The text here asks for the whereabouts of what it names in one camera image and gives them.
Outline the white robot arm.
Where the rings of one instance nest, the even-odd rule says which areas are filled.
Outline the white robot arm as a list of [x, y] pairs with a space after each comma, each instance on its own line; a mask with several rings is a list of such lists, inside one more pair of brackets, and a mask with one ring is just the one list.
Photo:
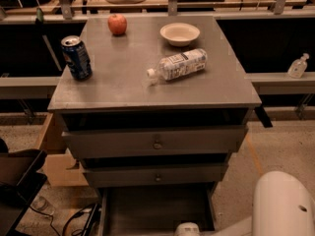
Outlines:
[[315, 201], [294, 176], [282, 171], [263, 174], [252, 194], [229, 195], [240, 216], [241, 205], [251, 206], [247, 216], [218, 231], [201, 231], [196, 222], [180, 223], [173, 236], [315, 236]]

